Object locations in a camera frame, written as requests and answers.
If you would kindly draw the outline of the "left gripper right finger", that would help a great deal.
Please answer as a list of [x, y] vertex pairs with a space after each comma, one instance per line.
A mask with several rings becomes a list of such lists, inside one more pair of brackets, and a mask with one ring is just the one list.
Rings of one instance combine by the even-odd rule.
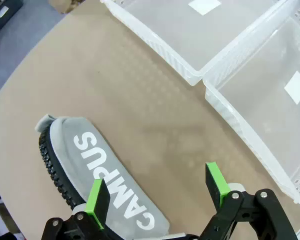
[[259, 240], [296, 240], [297, 235], [276, 194], [269, 188], [254, 195], [231, 190], [216, 162], [205, 164], [205, 183], [216, 214], [201, 240], [229, 240], [237, 223], [249, 223]]

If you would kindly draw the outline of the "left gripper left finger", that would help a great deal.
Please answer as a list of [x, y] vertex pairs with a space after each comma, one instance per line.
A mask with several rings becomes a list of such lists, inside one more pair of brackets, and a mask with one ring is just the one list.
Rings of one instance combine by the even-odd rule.
[[76, 206], [67, 220], [50, 218], [44, 227], [43, 240], [110, 240], [106, 224], [110, 193], [103, 179], [93, 182], [86, 203]]

